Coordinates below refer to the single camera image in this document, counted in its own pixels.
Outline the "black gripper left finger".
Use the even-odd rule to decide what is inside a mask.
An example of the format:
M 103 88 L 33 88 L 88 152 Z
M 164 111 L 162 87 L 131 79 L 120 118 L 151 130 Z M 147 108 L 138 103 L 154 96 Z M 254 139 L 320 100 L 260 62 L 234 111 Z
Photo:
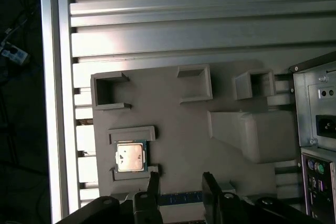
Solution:
M 120 203 L 112 196 L 101 196 L 60 220 L 59 223 L 162 223 L 158 207 L 160 176 L 151 172 L 146 191 Z

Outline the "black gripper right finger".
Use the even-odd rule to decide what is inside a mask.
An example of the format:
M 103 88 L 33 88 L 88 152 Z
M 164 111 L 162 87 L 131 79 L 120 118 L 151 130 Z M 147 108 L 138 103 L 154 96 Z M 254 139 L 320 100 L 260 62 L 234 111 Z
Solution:
M 320 223 L 276 198 L 250 201 L 222 191 L 210 172 L 202 175 L 202 200 L 207 223 Z

